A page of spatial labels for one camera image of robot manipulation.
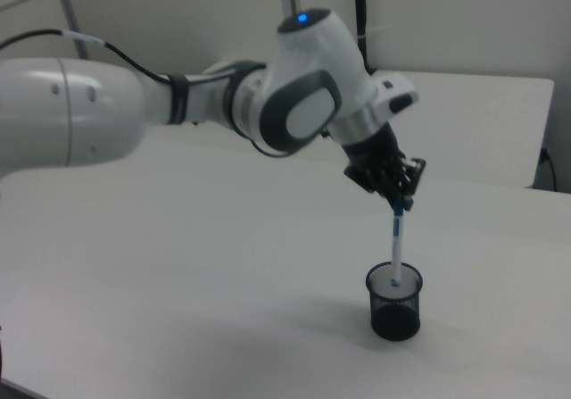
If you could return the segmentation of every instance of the white table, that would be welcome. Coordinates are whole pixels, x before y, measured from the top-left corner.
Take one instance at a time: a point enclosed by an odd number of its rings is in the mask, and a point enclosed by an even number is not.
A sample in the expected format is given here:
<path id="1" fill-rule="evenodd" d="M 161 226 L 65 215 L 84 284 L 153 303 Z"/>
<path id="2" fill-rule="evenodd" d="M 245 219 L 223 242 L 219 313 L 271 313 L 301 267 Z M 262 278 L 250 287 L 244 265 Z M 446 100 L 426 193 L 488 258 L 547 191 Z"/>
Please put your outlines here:
<path id="1" fill-rule="evenodd" d="M 149 138 L 127 160 L 7 178 L 5 378 L 48 398 L 563 398 L 571 197 L 426 177 L 403 343 L 368 323 L 388 204 L 334 163 Z"/>
<path id="2" fill-rule="evenodd" d="M 553 92 L 551 80 L 404 75 L 417 87 L 420 100 L 391 124 L 405 154 L 427 160 L 427 175 L 509 187 L 534 183 Z M 253 151 L 248 142 L 215 124 L 157 128 L 152 135 Z M 321 138 L 296 157 L 347 163 L 338 144 Z"/>

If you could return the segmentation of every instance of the pen holder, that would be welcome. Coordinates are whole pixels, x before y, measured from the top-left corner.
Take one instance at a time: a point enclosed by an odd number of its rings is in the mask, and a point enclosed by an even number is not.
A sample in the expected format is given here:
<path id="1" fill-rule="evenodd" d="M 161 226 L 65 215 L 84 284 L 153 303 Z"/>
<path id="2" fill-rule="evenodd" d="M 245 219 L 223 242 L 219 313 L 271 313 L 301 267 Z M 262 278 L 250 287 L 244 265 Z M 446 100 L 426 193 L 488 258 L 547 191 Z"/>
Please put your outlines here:
<path id="1" fill-rule="evenodd" d="M 422 276 L 407 263 L 401 266 L 401 284 L 391 285 L 391 263 L 383 262 L 367 274 L 371 301 L 371 328 L 384 339 L 404 341 L 420 329 L 418 294 Z"/>

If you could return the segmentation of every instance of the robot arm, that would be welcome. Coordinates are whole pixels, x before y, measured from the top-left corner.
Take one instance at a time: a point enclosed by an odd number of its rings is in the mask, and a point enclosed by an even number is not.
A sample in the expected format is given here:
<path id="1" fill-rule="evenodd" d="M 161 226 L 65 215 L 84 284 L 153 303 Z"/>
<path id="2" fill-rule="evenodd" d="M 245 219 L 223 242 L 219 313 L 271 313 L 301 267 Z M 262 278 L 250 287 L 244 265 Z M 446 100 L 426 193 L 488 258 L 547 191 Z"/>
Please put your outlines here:
<path id="1" fill-rule="evenodd" d="M 159 82 L 147 75 L 70 59 L 1 63 L 0 177 L 122 158 L 147 124 L 215 121 L 271 156 L 330 135 L 348 155 L 347 176 L 391 205 L 412 206 L 425 163 L 405 159 L 388 121 L 418 94 L 398 73 L 371 78 L 351 34 L 328 10 L 282 22 L 267 66 L 237 62 Z"/>

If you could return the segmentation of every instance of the black cable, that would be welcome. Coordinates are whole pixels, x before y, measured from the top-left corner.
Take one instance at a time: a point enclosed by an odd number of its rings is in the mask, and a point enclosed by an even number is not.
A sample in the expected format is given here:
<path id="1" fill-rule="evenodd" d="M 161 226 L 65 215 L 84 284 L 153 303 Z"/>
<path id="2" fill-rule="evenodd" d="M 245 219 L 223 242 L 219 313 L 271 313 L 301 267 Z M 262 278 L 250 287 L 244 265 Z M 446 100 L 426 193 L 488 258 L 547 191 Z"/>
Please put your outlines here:
<path id="1" fill-rule="evenodd" d="M 14 36 L 14 37 L 10 37 L 8 39 L 6 39 L 4 42 L 0 43 L 0 51 L 2 51 L 4 48 L 6 48 L 7 46 L 11 45 L 11 44 L 15 44 L 16 42 L 20 42 L 21 40 L 30 38 L 30 37 L 37 37 L 37 36 L 44 36 L 44 35 L 56 35 L 56 36 L 63 36 L 63 31 L 62 30 L 58 30 L 58 29 L 40 29 L 40 30 L 31 30 L 31 31 L 27 31 L 25 33 L 21 33 L 20 35 Z M 147 68 L 143 67 L 141 64 L 139 64 L 138 62 L 136 62 L 135 60 L 133 60 L 131 57 L 129 57 L 128 55 L 126 55 L 125 53 L 123 53 L 117 46 L 110 44 L 109 42 L 105 42 L 103 45 L 105 48 L 113 51 L 116 55 L 118 55 L 122 60 L 124 60 L 125 62 L 127 62 L 128 64 L 130 64 L 131 66 L 133 66 L 135 69 L 137 69 L 138 71 L 144 73 L 144 75 L 148 76 L 149 78 L 151 78 L 152 80 L 155 80 L 157 82 L 161 82 L 162 84 L 168 85 L 169 87 L 172 86 L 172 83 L 170 82 L 170 79 L 168 78 L 163 78 L 162 76 L 157 75 L 156 73 L 153 73 L 152 71 L 149 71 Z M 206 84 L 206 83 L 210 83 L 210 82 L 215 82 L 217 80 L 223 80 L 223 79 L 228 79 L 230 78 L 230 76 L 232 76 L 234 72 L 229 72 L 226 74 L 221 74 L 221 75 L 214 75 L 211 76 L 209 78 L 204 78 L 204 79 L 198 79 L 198 80 L 193 80 L 189 82 L 190 86 L 195 86 L 195 85 L 199 85 L 199 84 Z M 265 151 L 264 149 L 262 149 L 261 147 L 258 146 L 258 144 L 256 142 L 254 142 L 252 139 L 250 139 L 248 136 L 246 136 L 242 131 L 240 131 L 240 129 L 236 126 L 236 124 L 231 121 L 230 125 L 232 126 L 232 129 L 240 136 L 247 138 L 248 140 L 250 140 L 250 143 L 252 143 L 252 146 L 261 154 L 264 154 L 270 158 L 286 158 L 287 156 L 290 156 L 292 154 L 295 154 L 295 152 L 297 151 L 293 151 L 293 152 L 288 152 L 286 154 L 271 154 L 270 152 Z"/>
<path id="2" fill-rule="evenodd" d="M 148 76 L 149 78 L 156 80 L 157 82 L 161 82 L 162 84 L 171 86 L 170 83 L 170 79 L 168 78 L 163 78 L 162 76 L 157 75 L 156 73 L 152 73 L 151 71 L 149 71 L 148 69 L 146 69 L 145 67 L 143 67 L 142 65 L 140 65 L 138 62 L 136 62 L 135 60 L 133 60 L 131 57 L 129 57 L 128 55 L 126 55 L 125 53 L 123 53 L 117 46 L 110 44 L 109 42 L 105 42 L 104 45 L 107 49 L 110 49 L 111 51 L 113 51 L 116 55 L 118 55 L 120 58 L 122 58 L 125 62 L 128 62 L 131 66 L 133 66 L 135 69 L 137 69 L 138 71 L 144 73 L 146 76 Z"/>
<path id="3" fill-rule="evenodd" d="M 21 33 L 20 35 L 12 36 L 7 38 L 4 42 L 0 43 L 0 51 L 11 44 L 15 44 L 16 42 L 20 42 L 21 40 L 28 39 L 29 37 L 36 37 L 36 36 L 44 36 L 44 35 L 56 35 L 61 36 L 62 31 L 58 29 L 40 29 L 40 30 L 31 30 L 25 33 Z"/>
<path id="4" fill-rule="evenodd" d="M 20 35 L 10 37 L 10 38 L 6 39 L 4 42 L 0 43 L 0 51 L 2 51 L 7 46 L 15 44 L 16 42 L 20 42 L 21 40 L 28 39 L 30 37 L 38 37 L 38 36 L 45 36 L 45 35 L 63 36 L 63 31 L 59 30 L 59 29 L 39 29 L 39 30 L 27 31 L 25 33 L 21 33 Z M 122 52 L 117 46 L 110 44 L 109 42 L 105 42 L 103 46 L 105 48 L 113 51 L 122 60 L 124 60 L 125 62 L 127 62 L 131 66 L 133 66 L 138 71 L 144 73 L 144 75 L 148 76 L 149 78 L 156 80 L 157 82 L 161 82 L 162 84 L 165 84 L 168 86 L 172 85 L 170 83 L 170 79 L 163 78 L 162 76 L 159 76 L 156 73 L 149 71 L 147 68 L 143 67 L 141 64 L 139 64 L 138 62 L 133 60 L 131 57 L 126 55 L 124 52 Z M 205 78 L 205 79 L 198 79 L 198 80 L 194 80 L 194 81 L 190 82 L 190 85 L 193 86 L 193 85 L 198 85 L 198 84 L 205 84 L 205 83 L 214 82 L 217 80 L 226 79 L 228 77 L 229 77 L 229 74 L 213 76 L 211 78 Z"/>
<path id="5" fill-rule="evenodd" d="M 553 165 L 553 160 L 551 159 L 549 152 L 545 154 L 545 159 L 551 166 L 551 176 L 553 177 L 553 192 L 557 192 L 557 176 L 555 175 L 555 166 Z"/>
<path id="6" fill-rule="evenodd" d="M 368 65 L 367 58 L 367 0 L 355 0 L 355 12 L 357 18 L 357 46 L 363 56 L 365 70 L 369 75 L 372 75 L 376 69 Z"/>

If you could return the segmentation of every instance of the white pen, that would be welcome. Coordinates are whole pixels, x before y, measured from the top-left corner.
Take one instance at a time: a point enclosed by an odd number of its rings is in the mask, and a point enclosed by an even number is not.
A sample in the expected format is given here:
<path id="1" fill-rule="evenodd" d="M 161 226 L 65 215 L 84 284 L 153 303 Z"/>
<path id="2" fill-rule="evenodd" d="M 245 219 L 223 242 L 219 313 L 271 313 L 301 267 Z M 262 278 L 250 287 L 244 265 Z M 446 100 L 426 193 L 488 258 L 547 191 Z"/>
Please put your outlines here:
<path id="1" fill-rule="evenodd" d="M 393 260 L 391 262 L 391 286 L 401 285 L 401 263 L 402 263 L 402 204 L 397 198 L 394 202 L 393 219 Z"/>

